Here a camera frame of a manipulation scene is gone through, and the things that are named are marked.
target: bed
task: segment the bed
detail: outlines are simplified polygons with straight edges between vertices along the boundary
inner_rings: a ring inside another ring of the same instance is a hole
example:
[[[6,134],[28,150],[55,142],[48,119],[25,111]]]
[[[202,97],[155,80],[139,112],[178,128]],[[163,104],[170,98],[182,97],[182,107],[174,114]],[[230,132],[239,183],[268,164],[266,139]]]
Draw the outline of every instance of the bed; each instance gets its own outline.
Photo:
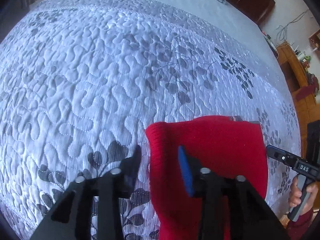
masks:
[[[300,155],[281,69],[257,25],[218,0],[45,0],[0,45],[0,210],[29,239],[79,174],[133,153],[136,190],[121,201],[126,240],[158,239],[150,202],[153,122],[204,115],[259,121],[265,144]],[[266,202],[288,209],[295,172],[268,160]],[[96,234],[96,202],[92,239]]]

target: device handle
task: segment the device handle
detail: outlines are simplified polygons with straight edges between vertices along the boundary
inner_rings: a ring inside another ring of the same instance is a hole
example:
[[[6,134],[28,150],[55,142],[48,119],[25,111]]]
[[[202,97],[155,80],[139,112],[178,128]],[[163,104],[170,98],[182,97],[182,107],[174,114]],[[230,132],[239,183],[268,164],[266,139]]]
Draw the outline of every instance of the device handle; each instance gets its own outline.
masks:
[[[289,210],[289,214],[288,214],[288,218],[293,221],[296,222],[301,214],[301,211],[303,210],[304,206],[306,205],[309,197],[310,197],[310,193],[307,192],[307,186],[309,184],[311,184],[313,182],[313,180],[307,178],[306,176],[302,175],[302,174],[298,174],[298,183],[297,183],[297,187],[298,189],[301,190],[302,192],[302,196],[301,196],[301,203],[300,205],[296,206],[296,207],[292,207]]]

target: gray handle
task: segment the gray handle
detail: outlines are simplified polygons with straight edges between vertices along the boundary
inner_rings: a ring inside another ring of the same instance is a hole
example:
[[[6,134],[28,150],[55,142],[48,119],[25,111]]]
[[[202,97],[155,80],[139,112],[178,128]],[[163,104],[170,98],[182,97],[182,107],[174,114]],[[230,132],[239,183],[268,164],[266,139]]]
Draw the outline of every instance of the gray handle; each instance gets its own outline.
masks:
[[[299,174],[298,175],[298,189],[300,189],[302,191],[302,196],[301,196],[301,203],[300,205],[296,206],[295,208],[290,208],[289,210],[289,214],[288,214],[288,218],[293,221],[296,222],[301,214],[301,211],[303,210],[307,200],[310,197],[310,193],[307,192],[307,186],[306,185],[306,176]]]

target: person's arm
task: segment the person's arm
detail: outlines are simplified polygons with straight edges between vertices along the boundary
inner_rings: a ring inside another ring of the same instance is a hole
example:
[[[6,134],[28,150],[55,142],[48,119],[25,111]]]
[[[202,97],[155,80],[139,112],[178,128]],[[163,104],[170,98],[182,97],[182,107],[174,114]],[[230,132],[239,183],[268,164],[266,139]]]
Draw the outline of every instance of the person's arm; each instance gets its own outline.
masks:
[[[291,184],[291,192],[289,196],[289,206],[296,207],[301,203],[301,190],[297,187],[298,178],[295,177]],[[310,197],[304,206],[300,217],[298,218],[297,222],[290,221],[287,226],[287,232],[291,240],[299,240],[302,235],[307,231],[313,215],[313,204],[315,202],[317,193],[318,193],[318,186],[316,183],[312,183],[307,187],[307,192],[310,192]]]

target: human hand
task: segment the human hand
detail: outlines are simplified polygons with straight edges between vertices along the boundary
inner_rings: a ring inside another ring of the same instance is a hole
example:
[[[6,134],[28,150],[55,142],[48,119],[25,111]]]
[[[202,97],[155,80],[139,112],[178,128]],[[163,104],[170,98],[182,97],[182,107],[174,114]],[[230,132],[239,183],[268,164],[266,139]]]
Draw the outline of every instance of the human hand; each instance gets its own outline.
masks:
[[[294,179],[292,181],[292,184],[290,186],[291,192],[290,192],[289,199],[288,199],[290,207],[296,207],[297,205],[299,205],[301,203],[300,197],[302,195],[302,192],[297,187],[297,183],[298,183],[298,178],[294,177]],[[311,183],[307,187],[307,192],[310,193],[310,197],[307,200],[307,203],[305,204],[305,206],[304,206],[304,208],[303,208],[303,210],[302,210],[300,215],[303,215],[303,214],[307,213],[313,207],[313,204],[314,204],[314,202],[316,200],[316,196],[317,196],[317,193],[318,193],[317,184],[315,182]]]

